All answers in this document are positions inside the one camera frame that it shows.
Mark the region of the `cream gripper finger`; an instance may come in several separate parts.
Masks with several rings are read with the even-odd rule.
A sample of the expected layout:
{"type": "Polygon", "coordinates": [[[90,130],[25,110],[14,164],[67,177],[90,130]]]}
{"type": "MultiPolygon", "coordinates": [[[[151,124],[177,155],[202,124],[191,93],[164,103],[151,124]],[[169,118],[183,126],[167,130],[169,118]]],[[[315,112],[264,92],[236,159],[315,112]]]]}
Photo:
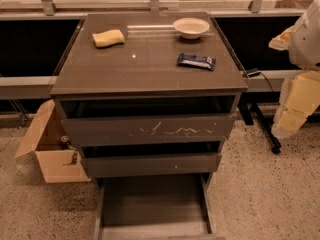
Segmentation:
{"type": "Polygon", "coordinates": [[[271,132],[283,139],[296,134],[320,106],[320,73],[306,71],[295,78],[286,78],[279,103],[271,132]]]}
{"type": "Polygon", "coordinates": [[[268,46],[271,49],[284,51],[290,48],[291,36],[292,36],[293,26],[284,30],[281,34],[272,38],[268,46]]]}

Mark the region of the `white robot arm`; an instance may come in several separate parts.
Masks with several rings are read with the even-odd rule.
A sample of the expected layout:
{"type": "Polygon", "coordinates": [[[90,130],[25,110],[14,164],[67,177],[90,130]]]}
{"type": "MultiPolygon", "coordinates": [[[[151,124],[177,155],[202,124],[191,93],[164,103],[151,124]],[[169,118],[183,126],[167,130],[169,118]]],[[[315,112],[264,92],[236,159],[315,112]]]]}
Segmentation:
{"type": "Polygon", "coordinates": [[[289,53],[302,72],[283,81],[272,134],[288,138],[297,133],[320,106],[320,0],[314,0],[296,23],[271,39],[269,47],[289,53]]]}

